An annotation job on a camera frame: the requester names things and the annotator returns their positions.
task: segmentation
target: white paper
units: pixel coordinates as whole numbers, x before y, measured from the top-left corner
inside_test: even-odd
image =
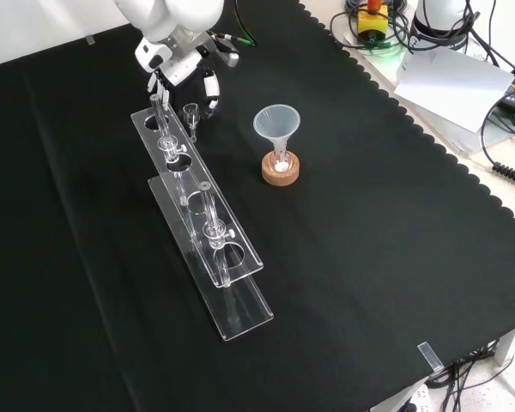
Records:
[[[395,94],[476,133],[513,79],[492,64],[439,47],[414,53]]]

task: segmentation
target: plastic funnel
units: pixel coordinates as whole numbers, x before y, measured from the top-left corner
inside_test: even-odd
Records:
[[[273,143],[287,141],[300,127],[300,114],[291,106],[273,105],[262,109],[254,118],[254,129]]]
[[[273,105],[262,109],[254,118],[254,129],[275,146],[270,157],[270,168],[284,173],[292,167],[292,159],[286,152],[286,143],[300,127],[300,114],[291,106]]]

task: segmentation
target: rack hole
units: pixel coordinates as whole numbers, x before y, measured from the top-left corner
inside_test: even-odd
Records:
[[[236,243],[226,243],[223,248],[214,252],[214,261],[223,269],[236,268],[244,261],[244,249]]]
[[[191,213],[195,215],[201,215],[204,213],[204,204],[203,197],[200,194],[200,191],[195,191],[192,195],[187,199],[187,207]]]
[[[170,123],[168,116],[165,115],[164,117],[166,118],[166,123]],[[156,117],[154,115],[145,119],[145,127],[152,131],[158,131],[158,123],[156,122]]]
[[[179,160],[175,163],[167,163],[166,167],[170,172],[184,172],[192,165],[192,158],[188,154],[180,154]]]

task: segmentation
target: scalloped edge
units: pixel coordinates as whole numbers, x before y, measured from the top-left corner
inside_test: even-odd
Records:
[[[317,26],[318,28],[321,28],[322,32],[324,32],[328,37],[332,37],[332,32],[323,24],[321,23],[317,17],[313,16],[311,11],[309,11],[305,4],[301,3],[300,0],[290,0],[297,3],[297,7],[303,12],[304,15],[313,23],[314,26]],[[340,51],[346,52],[349,60],[357,66],[358,70],[362,72],[365,77],[367,77],[367,80],[373,84],[373,86],[387,99],[390,101],[391,104],[396,104],[397,109],[399,109],[404,115],[405,119],[409,122],[411,122],[416,128],[419,129],[419,132],[424,136],[429,143],[432,144],[433,150],[436,151],[438,154],[443,155],[450,163],[456,163],[456,166],[458,169],[461,170],[461,174],[464,179],[467,179],[470,181],[470,183],[473,184],[473,186],[476,186],[477,189],[484,194],[487,195],[487,198],[489,199],[489,202],[493,203],[496,207],[498,207],[502,213],[502,215],[505,215],[506,217],[509,217],[511,221],[515,223],[515,214],[513,210],[509,209],[507,206],[504,206],[503,200],[499,197],[492,194],[490,188],[481,183],[481,178],[477,176],[476,174],[473,174],[470,172],[470,169],[465,166],[463,163],[459,161],[459,159],[451,153],[446,152],[446,146],[444,144],[435,142],[435,138],[431,136],[430,134],[426,133],[423,130],[423,127],[416,123],[415,117],[410,113],[409,109],[407,107],[404,107],[401,105],[401,102],[397,100],[396,98],[392,97],[389,93],[389,91],[383,89],[380,87],[379,83],[372,79],[372,74],[367,70],[365,66],[363,66],[356,58],[351,56],[351,53],[347,49],[343,49],[339,46]]]

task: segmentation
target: cork base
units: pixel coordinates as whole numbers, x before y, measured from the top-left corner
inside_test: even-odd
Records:
[[[298,159],[298,156],[292,152],[288,152],[288,154],[292,158],[292,167],[284,173],[276,172],[271,170],[269,167],[270,157],[273,155],[273,152],[266,154],[264,159],[261,161],[261,174],[264,176],[265,181],[270,185],[288,186],[295,182],[300,176],[300,159]]]

